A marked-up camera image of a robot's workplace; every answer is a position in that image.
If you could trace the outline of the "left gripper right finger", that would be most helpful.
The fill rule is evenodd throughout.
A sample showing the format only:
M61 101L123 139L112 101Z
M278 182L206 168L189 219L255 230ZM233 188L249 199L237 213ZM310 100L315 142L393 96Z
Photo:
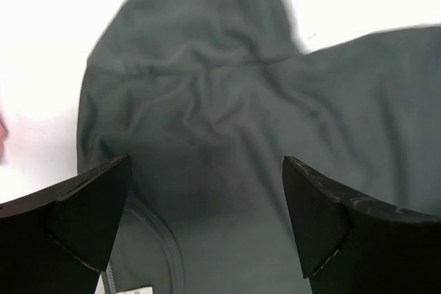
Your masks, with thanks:
M439 217L372 198L291 156L283 188L313 293L440 292Z

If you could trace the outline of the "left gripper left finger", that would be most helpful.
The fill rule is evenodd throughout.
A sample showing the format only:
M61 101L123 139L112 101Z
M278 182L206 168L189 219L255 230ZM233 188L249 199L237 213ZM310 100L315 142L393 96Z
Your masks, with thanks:
M127 154L1 204L1 292L94 293L121 221Z

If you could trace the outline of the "dark grey t-shirt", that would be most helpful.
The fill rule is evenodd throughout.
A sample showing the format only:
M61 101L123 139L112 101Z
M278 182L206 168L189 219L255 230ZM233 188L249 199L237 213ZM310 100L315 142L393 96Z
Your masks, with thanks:
M79 172L128 154L106 293L309 293L285 156L440 212L440 28L303 54L282 0L127 0L85 70Z

